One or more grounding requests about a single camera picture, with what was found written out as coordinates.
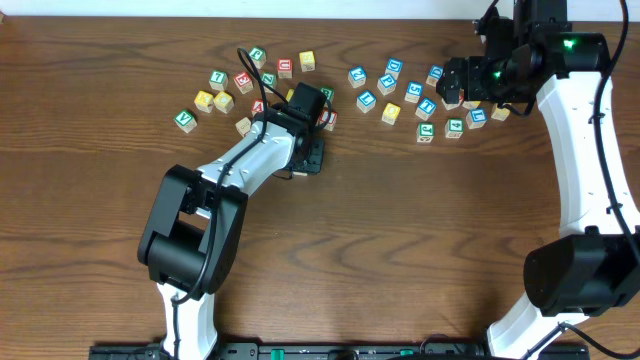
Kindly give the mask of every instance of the toy block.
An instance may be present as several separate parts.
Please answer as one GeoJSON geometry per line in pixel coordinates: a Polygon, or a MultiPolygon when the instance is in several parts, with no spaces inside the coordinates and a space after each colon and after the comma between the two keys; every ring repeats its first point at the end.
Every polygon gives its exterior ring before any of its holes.
{"type": "Polygon", "coordinates": [[[387,69],[384,73],[389,74],[393,76],[394,79],[398,80],[398,76],[400,76],[400,71],[402,70],[402,65],[404,65],[402,61],[391,58],[387,63],[387,69]]]}
{"type": "Polygon", "coordinates": [[[431,99],[424,98],[416,109],[416,115],[422,120],[429,120],[431,115],[436,111],[436,103],[431,99]]]}
{"type": "Polygon", "coordinates": [[[349,70],[349,83],[355,88],[359,88],[367,82],[367,73],[362,66],[349,70]]]}
{"type": "Polygon", "coordinates": [[[438,80],[442,77],[442,73],[444,69],[438,65],[433,65],[431,67],[431,71],[429,71],[429,76],[427,77],[427,84],[433,87],[436,87],[438,80]]]}
{"type": "Polygon", "coordinates": [[[447,104],[446,102],[444,102],[444,98],[442,98],[442,104],[444,105],[444,108],[447,110],[453,110],[455,108],[457,108],[458,106],[460,106],[460,104],[462,104],[462,101],[464,100],[464,96],[462,96],[462,92],[460,92],[460,97],[458,97],[458,103],[457,104],[447,104]]]}
{"type": "Polygon", "coordinates": [[[378,79],[378,90],[380,90],[383,96],[389,95],[396,89],[397,84],[398,82],[393,76],[386,74],[378,79]]]}
{"type": "Polygon", "coordinates": [[[211,78],[209,78],[209,85],[211,85],[211,89],[213,90],[227,90],[227,86],[229,85],[229,77],[227,77],[227,73],[214,70],[211,74],[211,78]]]}
{"type": "Polygon", "coordinates": [[[193,102],[200,111],[210,113],[213,110],[213,95],[206,91],[200,91],[193,102]]]}
{"type": "Polygon", "coordinates": [[[291,79],[293,77],[293,60],[278,59],[278,77],[280,79],[291,79]]]}
{"type": "Polygon", "coordinates": [[[329,111],[324,109],[322,111],[322,115],[318,119],[318,125],[324,123],[329,118],[329,123],[324,127],[325,130],[333,131],[333,128],[336,127],[336,120],[338,120],[338,113],[335,111],[331,112],[331,116],[329,116],[329,111]]]}
{"type": "Polygon", "coordinates": [[[300,53],[300,67],[302,72],[313,71],[316,69],[316,57],[313,51],[304,51],[300,53]]]}
{"type": "Polygon", "coordinates": [[[264,103],[262,102],[262,99],[256,99],[256,101],[253,102],[253,106],[251,107],[251,116],[256,116],[257,113],[259,112],[263,112],[264,111],[264,103]]]}
{"type": "Polygon", "coordinates": [[[422,90],[424,86],[417,82],[409,82],[409,87],[407,88],[407,93],[404,95],[404,101],[417,103],[420,100],[420,96],[422,96],[422,90]]]}
{"type": "Polygon", "coordinates": [[[196,117],[187,110],[182,110],[173,120],[178,127],[187,134],[198,125],[198,123],[196,123],[196,117]]]}
{"type": "Polygon", "coordinates": [[[238,90],[240,90],[242,94],[246,94],[249,91],[253,90],[253,81],[251,81],[249,74],[247,74],[246,72],[241,72],[240,74],[236,75],[236,77],[233,78],[233,82],[236,83],[238,90]]]}
{"type": "Polygon", "coordinates": [[[227,94],[224,91],[220,91],[216,98],[213,100],[213,103],[216,106],[216,109],[222,111],[225,114],[228,114],[231,109],[233,109],[233,98],[231,95],[227,94]]]}
{"type": "Polygon", "coordinates": [[[457,139],[464,133],[464,122],[462,119],[449,119],[447,125],[444,128],[445,137],[450,139],[457,139]]]}
{"type": "Polygon", "coordinates": [[[388,103],[384,108],[384,112],[382,112],[382,121],[393,125],[396,123],[398,115],[400,115],[400,106],[388,103]]]}
{"type": "Polygon", "coordinates": [[[323,88],[320,88],[320,91],[322,91],[322,93],[327,96],[327,100],[329,100],[331,104],[333,104],[333,95],[335,94],[335,90],[329,87],[323,87],[323,88]]]}
{"type": "Polygon", "coordinates": [[[491,111],[492,119],[505,121],[509,115],[511,115],[511,111],[509,111],[509,109],[500,109],[498,104],[493,105],[493,110],[491,111]]]}
{"type": "Polygon", "coordinates": [[[481,103],[482,101],[465,101],[462,103],[462,107],[467,110],[474,110],[477,109],[481,103]]]}
{"type": "Polygon", "coordinates": [[[251,120],[248,118],[244,118],[236,123],[236,130],[242,135],[242,137],[247,136],[249,131],[251,131],[251,120]]]}
{"type": "Polygon", "coordinates": [[[483,108],[473,109],[467,114],[467,127],[469,129],[478,129],[487,123],[487,112],[483,108]]]}
{"type": "Polygon", "coordinates": [[[436,136],[436,128],[430,122],[420,123],[416,130],[416,141],[418,144],[428,144],[436,136]]]}
{"type": "MultiPolygon", "coordinates": [[[[269,85],[272,88],[276,88],[276,84],[278,83],[278,79],[276,78],[275,74],[272,73],[262,73],[262,83],[265,85],[269,85]]],[[[266,92],[270,92],[273,94],[273,91],[271,91],[268,87],[264,87],[264,91],[266,92]]]]}
{"type": "Polygon", "coordinates": [[[358,96],[356,105],[363,113],[366,114],[376,106],[376,97],[371,93],[371,91],[367,90],[358,96]]]}
{"type": "Polygon", "coordinates": [[[256,64],[258,69],[262,69],[264,64],[267,62],[267,52],[264,49],[259,47],[254,47],[249,52],[249,56],[253,60],[253,63],[256,64]]]}

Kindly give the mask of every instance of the wooden surface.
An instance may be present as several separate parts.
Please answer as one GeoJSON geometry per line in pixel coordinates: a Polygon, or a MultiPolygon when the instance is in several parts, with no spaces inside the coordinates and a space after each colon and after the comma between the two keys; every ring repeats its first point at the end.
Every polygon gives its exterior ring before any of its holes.
{"type": "MultiPolygon", "coordinates": [[[[530,119],[490,121],[415,144],[409,80],[432,64],[481,54],[464,22],[7,18],[0,26],[0,358],[86,358],[94,343],[165,333],[160,295],[136,249],[163,174],[195,168],[239,139],[256,90],[229,115],[197,112],[184,134],[172,118],[195,109],[216,68],[241,70],[236,47],[295,59],[293,80],[336,89],[336,129],[317,177],[268,180],[252,197],[216,325],[265,342],[421,341],[478,336],[523,293],[526,254],[557,239],[559,194],[549,136],[530,119]],[[313,49],[317,70],[297,54],[313,49]],[[363,115],[364,88],[386,60],[405,61],[398,90],[363,115]],[[380,121],[387,101],[395,126],[380,121]]],[[[619,25],[581,24],[616,45],[619,25]]],[[[638,25],[615,73],[615,121],[627,178],[640,196],[638,25]]],[[[427,96],[436,99],[427,87],[427,96]]],[[[632,350],[638,299],[582,326],[632,350]]],[[[594,352],[595,358],[602,355],[594,352]]]]}

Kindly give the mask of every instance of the brown tabletop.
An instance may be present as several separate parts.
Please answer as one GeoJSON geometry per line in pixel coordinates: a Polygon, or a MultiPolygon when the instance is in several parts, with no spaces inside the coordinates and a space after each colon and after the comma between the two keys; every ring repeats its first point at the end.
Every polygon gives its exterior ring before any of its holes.
{"type": "MultiPolygon", "coordinates": [[[[619,24],[578,24],[604,32],[619,24]]],[[[640,26],[614,75],[614,114],[631,191],[640,199],[640,26]]],[[[228,114],[195,109],[213,69],[242,70],[238,46],[267,50],[263,70],[294,59],[292,80],[336,90],[335,131],[319,176],[269,179],[251,198],[230,276],[217,294],[225,334],[265,342],[407,342],[480,336],[523,293],[529,251],[558,238],[560,199],[545,123],[489,121],[459,141],[416,145],[410,80],[452,56],[481,54],[468,21],[5,18],[0,26],[0,358],[86,358],[95,343],[166,332],[136,250],[160,180],[209,163],[240,140],[258,97],[231,83],[228,114]],[[298,53],[314,50],[315,72],[298,53]],[[356,108],[389,57],[398,89],[356,108]],[[347,71],[369,74],[352,89],[347,71]],[[395,126],[384,105],[402,107],[395,126]],[[198,116],[183,133],[182,109],[198,116]]],[[[426,96],[438,101],[426,87],[426,96]]],[[[640,301],[581,326],[618,351],[637,346],[640,301]]],[[[565,335],[564,339],[575,339],[565,335]]],[[[593,352],[595,358],[603,358],[593,352]]]]}

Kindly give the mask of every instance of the block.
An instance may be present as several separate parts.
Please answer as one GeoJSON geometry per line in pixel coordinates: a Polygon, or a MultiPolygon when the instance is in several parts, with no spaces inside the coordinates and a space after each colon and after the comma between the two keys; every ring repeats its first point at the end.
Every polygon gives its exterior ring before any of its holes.
{"type": "Polygon", "coordinates": [[[229,77],[227,76],[227,73],[214,70],[209,78],[209,85],[211,85],[211,89],[216,91],[227,90],[227,86],[229,85],[229,77]]]}
{"type": "Polygon", "coordinates": [[[300,53],[300,67],[302,72],[313,71],[316,69],[316,57],[313,51],[304,51],[300,53]]]}
{"type": "Polygon", "coordinates": [[[216,98],[213,99],[213,104],[216,106],[216,109],[228,114],[229,111],[233,109],[233,98],[226,92],[220,91],[218,95],[216,95],[216,98]]]}
{"type": "Polygon", "coordinates": [[[393,125],[396,123],[398,115],[400,115],[400,106],[388,103],[382,112],[382,121],[389,125],[393,125]]]}
{"type": "Polygon", "coordinates": [[[320,88],[320,91],[322,91],[322,93],[327,96],[327,100],[331,101],[331,104],[333,104],[333,95],[335,94],[335,90],[333,90],[330,87],[323,87],[323,88],[320,88]]]}
{"type": "Polygon", "coordinates": [[[240,92],[243,94],[246,94],[249,91],[253,90],[253,81],[251,81],[249,74],[247,74],[246,72],[241,72],[240,74],[236,75],[233,78],[233,82],[236,83],[238,90],[240,90],[240,92]]]}
{"type": "Polygon", "coordinates": [[[493,110],[491,111],[492,119],[505,121],[509,115],[511,115],[511,111],[509,111],[509,109],[500,109],[498,108],[498,104],[493,105],[493,110]]]}
{"type": "Polygon", "coordinates": [[[429,71],[429,76],[427,77],[427,84],[433,87],[436,87],[438,80],[442,77],[442,73],[444,69],[438,65],[433,65],[431,67],[431,71],[429,71]]]}
{"type": "Polygon", "coordinates": [[[318,125],[322,124],[323,122],[326,122],[327,118],[329,118],[329,123],[327,124],[327,126],[324,127],[324,129],[333,131],[333,128],[336,127],[336,120],[338,120],[338,113],[335,111],[332,111],[331,116],[329,116],[329,111],[327,109],[324,109],[322,111],[322,115],[320,115],[320,118],[318,118],[318,125]]]}
{"type": "Polygon", "coordinates": [[[429,120],[431,115],[436,111],[436,103],[429,98],[424,98],[418,108],[416,109],[416,115],[422,120],[429,120]]]}
{"type": "Polygon", "coordinates": [[[262,69],[264,64],[267,62],[267,52],[257,46],[251,49],[249,56],[258,69],[262,69]]]}
{"type": "Polygon", "coordinates": [[[367,73],[362,66],[349,70],[349,84],[355,89],[367,82],[367,73]]]}
{"type": "MultiPolygon", "coordinates": [[[[272,73],[262,73],[261,78],[262,78],[262,82],[263,82],[265,85],[269,85],[269,86],[271,86],[271,87],[272,87],[272,88],[274,88],[274,89],[276,88],[276,84],[277,84],[277,82],[278,82],[278,79],[276,78],[276,75],[275,75],[275,74],[272,74],[272,73]]],[[[273,91],[271,91],[271,90],[270,90],[268,87],[266,87],[266,86],[265,86],[265,88],[264,88],[264,91],[266,91],[266,92],[270,92],[270,93],[272,93],[272,94],[273,94],[273,91]]]]}
{"type": "Polygon", "coordinates": [[[449,119],[447,125],[444,128],[445,137],[450,139],[457,139],[464,133],[464,122],[462,119],[449,119]]]}
{"type": "Polygon", "coordinates": [[[464,100],[464,96],[462,96],[462,92],[460,92],[460,97],[458,98],[458,103],[457,104],[447,104],[446,102],[444,102],[444,98],[442,99],[442,104],[444,105],[444,108],[451,111],[455,108],[457,108],[458,106],[460,106],[460,104],[462,104],[462,101],[464,100]]]}
{"type": "Polygon", "coordinates": [[[420,96],[422,96],[422,90],[424,86],[422,84],[411,81],[409,82],[409,86],[407,87],[407,93],[404,95],[404,101],[417,103],[420,100],[420,96]]]}
{"type": "Polygon", "coordinates": [[[248,118],[244,118],[236,123],[236,130],[240,133],[242,137],[247,136],[249,131],[251,131],[251,120],[248,118]]]}
{"type": "Polygon", "coordinates": [[[396,89],[397,84],[398,82],[393,76],[386,74],[378,79],[378,90],[380,90],[383,96],[389,95],[396,89]]]}
{"type": "Polygon", "coordinates": [[[398,80],[398,76],[400,76],[400,71],[402,71],[402,65],[404,65],[402,61],[391,58],[387,63],[387,69],[384,71],[384,73],[389,74],[393,76],[394,79],[398,80]]]}
{"type": "Polygon", "coordinates": [[[173,120],[178,127],[187,134],[198,125],[198,123],[196,123],[196,117],[188,110],[182,110],[173,120]]]}
{"type": "Polygon", "coordinates": [[[469,129],[478,129],[487,123],[487,112],[483,108],[473,109],[467,114],[467,127],[469,129]]]}
{"type": "Polygon", "coordinates": [[[256,101],[253,102],[253,106],[251,107],[251,116],[256,116],[257,113],[263,112],[264,108],[265,106],[262,102],[262,99],[256,99],[256,101]]]}
{"type": "Polygon", "coordinates": [[[436,137],[436,128],[430,122],[420,123],[416,130],[416,141],[418,144],[428,144],[436,137]]]}
{"type": "Polygon", "coordinates": [[[462,103],[462,107],[467,110],[473,110],[473,109],[477,109],[481,103],[482,101],[465,101],[462,103]]]}
{"type": "Polygon", "coordinates": [[[200,111],[210,113],[213,110],[213,95],[206,91],[200,91],[193,102],[200,111]]]}
{"type": "Polygon", "coordinates": [[[291,79],[293,77],[292,59],[278,59],[278,77],[280,79],[291,79]]]}
{"type": "Polygon", "coordinates": [[[376,97],[371,93],[371,91],[367,90],[358,96],[356,105],[363,113],[366,114],[376,106],[376,97]]]}

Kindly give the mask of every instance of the white backdrop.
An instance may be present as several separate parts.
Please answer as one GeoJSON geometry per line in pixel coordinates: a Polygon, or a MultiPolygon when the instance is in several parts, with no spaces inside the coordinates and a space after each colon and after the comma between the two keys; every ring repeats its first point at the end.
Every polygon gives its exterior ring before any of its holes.
{"type": "MultiPolygon", "coordinates": [[[[0,0],[7,15],[477,19],[490,0],[0,0]]],[[[568,0],[569,19],[618,21],[618,0],[568,0]]],[[[627,0],[633,21],[640,0],[627,0]]],[[[499,3],[511,16],[513,0],[499,3]]]]}

